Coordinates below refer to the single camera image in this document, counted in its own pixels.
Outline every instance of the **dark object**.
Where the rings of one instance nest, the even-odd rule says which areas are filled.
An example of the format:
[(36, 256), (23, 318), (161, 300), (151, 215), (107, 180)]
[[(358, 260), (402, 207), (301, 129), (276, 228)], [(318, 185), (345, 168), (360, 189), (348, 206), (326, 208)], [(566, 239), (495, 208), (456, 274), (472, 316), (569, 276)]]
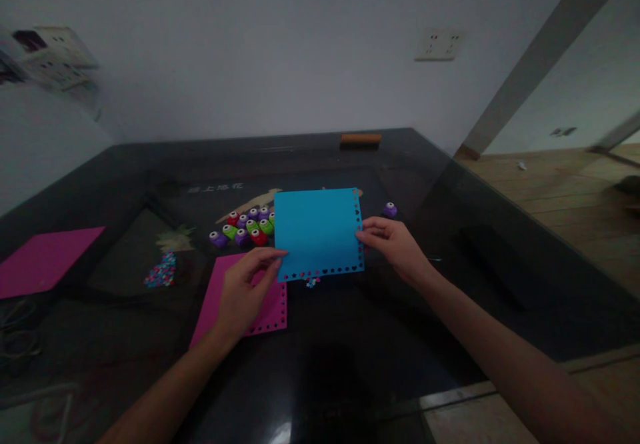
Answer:
[(625, 194), (640, 197), (640, 176), (626, 176), (614, 188)]
[(382, 141), (382, 134), (342, 134), (340, 150), (362, 149), (376, 151)]
[(45, 49), (47, 43), (44, 42), (40, 34), (36, 31), (16, 31), (12, 34), (13, 38), (20, 43), (27, 54)]
[(548, 309), (564, 301), (491, 226), (465, 227), (460, 233), (523, 309)]

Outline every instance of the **hand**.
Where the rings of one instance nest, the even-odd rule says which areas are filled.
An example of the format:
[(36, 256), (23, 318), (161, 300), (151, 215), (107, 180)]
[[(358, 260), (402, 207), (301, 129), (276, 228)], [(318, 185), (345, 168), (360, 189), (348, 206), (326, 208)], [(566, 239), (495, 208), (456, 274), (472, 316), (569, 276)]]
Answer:
[(384, 254), (410, 286), (420, 290), (425, 282), (441, 277), (402, 222), (370, 217), (362, 221), (362, 229), (355, 234), (358, 240)]
[[(262, 301), (276, 275), (286, 251), (272, 247), (257, 247), (248, 252), (225, 273), (220, 298), (220, 312), (215, 330), (235, 344), (247, 331), (260, 312)], [(254, 274), (266, 269), (256, 286), (251, 284)]]

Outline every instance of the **finger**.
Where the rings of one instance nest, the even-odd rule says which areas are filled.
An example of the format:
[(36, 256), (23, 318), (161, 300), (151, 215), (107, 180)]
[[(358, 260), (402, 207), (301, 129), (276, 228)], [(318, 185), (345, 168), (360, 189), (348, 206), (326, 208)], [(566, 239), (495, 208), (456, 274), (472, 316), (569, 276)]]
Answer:
[(372, 216), (362, 221), (362, 228), (366, 229), (368, 227), (379, 227), (381, 229), (385, 229), (386, 227), (391, 226), (394, 223), (395, 221), (385, 219), (384, 217)]
[(282, 259), (276, 259), (274, 262), (269, 264), (264, 276), (258, 282), (258, 285), (253, 288), (253, 292), (258, 293), (260, 300), (265, 298), (267, 292), (271, 288), (271, 284), (274, 281), (275, 277), (278, 274), (278, 269), (280, 269), (280, 265), (282, 264)]
[(368, 233), (368, 232), (358, 232), (358, 233), (355, 234), (355, 236), (364, 245), (368, 245), (369, 247), (377, 249), (378, 251), (380, 251), (382, 253), (384, 253), (389, 248), (389, 246), (391, 245), (388, 240), (382, 239), (382, 238), (380, 238), (378, 236), (374, 236), (373, 234)]
[(241, 260), (248, 271), (256, 269), (262, 262), (289, 254), (288, 251), (274, 249), (273, 247), (256, 247), (248, 252)]
[(387, 236), (386, 229), (380, 229), (379, 227), (368, 227), (363, 232), (366, 232), (367, 234), (373, 234), (378, 237), (382, 237), (383, 239), (387, 239), (389, 237)]

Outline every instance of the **wooden floor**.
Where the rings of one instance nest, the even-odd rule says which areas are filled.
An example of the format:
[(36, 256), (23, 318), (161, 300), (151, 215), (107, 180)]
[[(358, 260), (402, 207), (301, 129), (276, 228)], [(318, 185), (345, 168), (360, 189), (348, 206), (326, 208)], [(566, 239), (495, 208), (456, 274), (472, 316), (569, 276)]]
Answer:
[[(630, 153), (640, 157), (640, 145), (634, 146), (624, 149), (626, 157)], [(638, 175), (638, 168), (584, 150), (490, 156), (479, 161), (456, 155), (456, 160), (640, 298), (640, 219), (625, 208), (637, 204), (637, 199), (612, 188), (622, 178)], [(519, 162), (526, 171), (518, 167)], [(582, 371), (567, 370), (640, 439), (640, 346), (614, 353), (623, 357), (605, 358)], [(537, 442), (495, 393), (438, 406), (425, 412), (424, 418), (438, 444)]]
[[(623, 147), (640, 157), (640, 144)], [(584, 149), (456, 160), (640, 299), (640, 219), (627, 208), (639, 200), (613, 188), (638, 167)]]

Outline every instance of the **pink paper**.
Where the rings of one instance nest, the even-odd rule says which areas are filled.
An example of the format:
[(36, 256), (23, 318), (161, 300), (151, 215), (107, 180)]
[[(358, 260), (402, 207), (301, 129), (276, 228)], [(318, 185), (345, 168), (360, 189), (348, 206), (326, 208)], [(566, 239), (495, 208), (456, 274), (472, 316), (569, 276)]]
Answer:
[(0, 264), (0, 299), (52, 289), (104, 227), (38, 234)]
[[(198, 324), (195, 326), (193, 337), (189, 348), (192, 348), (213, 326), (218, 317), (220, 308), (220, 297), (222, 295), (222, 284), (225, 272), (232, 265), (236, 264), (245, 254), (234, 254), (230, 256), (218, 257), (213, 266), (213, 272), (209, 279), (207, 294), (200, 310)], [(252, 284), (258, 284), (265, 272), (260, 271), (253, 276)], [(253, 324), (245, 336), (263, 334), (266, 332), (278, 331), (287, 328), (287, 284), (278, 283), (273, 280), (270, 290), (262, 302), (262, 308)]]

